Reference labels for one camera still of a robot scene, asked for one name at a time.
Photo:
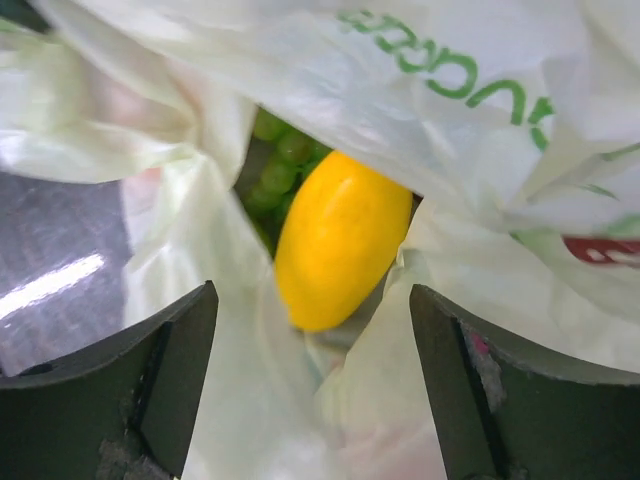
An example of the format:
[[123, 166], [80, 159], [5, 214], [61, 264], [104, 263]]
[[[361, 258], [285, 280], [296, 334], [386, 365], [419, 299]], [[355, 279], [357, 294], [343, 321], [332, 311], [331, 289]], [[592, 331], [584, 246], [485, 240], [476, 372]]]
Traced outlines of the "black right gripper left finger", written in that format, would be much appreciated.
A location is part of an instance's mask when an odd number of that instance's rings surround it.
[[180, 478], [218, 302], [207, 281], [132, 327], [2, 378], [2, 478]]

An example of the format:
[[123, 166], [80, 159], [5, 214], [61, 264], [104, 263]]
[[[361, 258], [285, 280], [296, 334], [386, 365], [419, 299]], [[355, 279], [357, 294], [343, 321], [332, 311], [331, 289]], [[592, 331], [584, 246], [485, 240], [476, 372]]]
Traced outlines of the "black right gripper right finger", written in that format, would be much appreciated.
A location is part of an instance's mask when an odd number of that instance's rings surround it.
[[448, 479], [636, 479], [639, 376], [558, 353], [414, 285]]

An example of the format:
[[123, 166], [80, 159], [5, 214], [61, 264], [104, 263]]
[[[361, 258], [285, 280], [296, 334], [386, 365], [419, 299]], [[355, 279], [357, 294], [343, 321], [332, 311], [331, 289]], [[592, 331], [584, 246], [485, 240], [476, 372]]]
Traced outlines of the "yellow fake mango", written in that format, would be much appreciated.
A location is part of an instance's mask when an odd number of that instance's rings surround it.
[[305, 332], [342, 324], [396, 258], [411, 218], [406, 187], [333, 151], [294, 197], [274, 271], [290, 323]]

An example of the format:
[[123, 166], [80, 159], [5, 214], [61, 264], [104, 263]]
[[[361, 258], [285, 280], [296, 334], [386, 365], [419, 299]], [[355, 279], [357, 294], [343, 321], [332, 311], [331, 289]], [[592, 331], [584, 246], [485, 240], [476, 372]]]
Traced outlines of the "pale green plastic bag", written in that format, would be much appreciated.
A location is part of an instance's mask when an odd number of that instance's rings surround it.
[[[557, 384], [639, 389], [635, 1], [38, 1], [1, 21], [1, 157], [168, 199], [132, 317], [212, 278], [190, 479], [444, 474], [409, 321], [424, 286]], [[315, 380], [231, 194], [261, 105], [423, 198], [371, 323]]]

